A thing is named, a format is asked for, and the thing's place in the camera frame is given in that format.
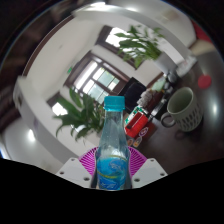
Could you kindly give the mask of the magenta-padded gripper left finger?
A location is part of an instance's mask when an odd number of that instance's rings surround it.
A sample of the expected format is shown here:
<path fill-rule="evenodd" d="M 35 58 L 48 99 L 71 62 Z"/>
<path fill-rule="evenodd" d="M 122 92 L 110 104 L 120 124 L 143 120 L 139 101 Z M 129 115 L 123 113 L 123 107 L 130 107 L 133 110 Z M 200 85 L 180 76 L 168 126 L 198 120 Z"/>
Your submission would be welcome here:
<path fill-rule="evenodd" d="M 79 158 L 70 158 L 56 173 L 57 176 L 84 188 L 97 186 L 96 160 L 94 147 Z"/>

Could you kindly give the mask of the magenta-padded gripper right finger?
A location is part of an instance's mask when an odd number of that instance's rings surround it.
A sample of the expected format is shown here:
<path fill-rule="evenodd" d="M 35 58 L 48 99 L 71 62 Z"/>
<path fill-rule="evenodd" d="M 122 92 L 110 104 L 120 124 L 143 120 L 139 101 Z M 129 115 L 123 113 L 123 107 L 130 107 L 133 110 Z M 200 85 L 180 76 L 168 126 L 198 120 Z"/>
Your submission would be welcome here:
<path fill-rule="evenodd" d="M 130 147 L 129 174 L 133 188 L 141 188 L 167 176 L 155 158 L 147 159 L 137 149 Z"/>

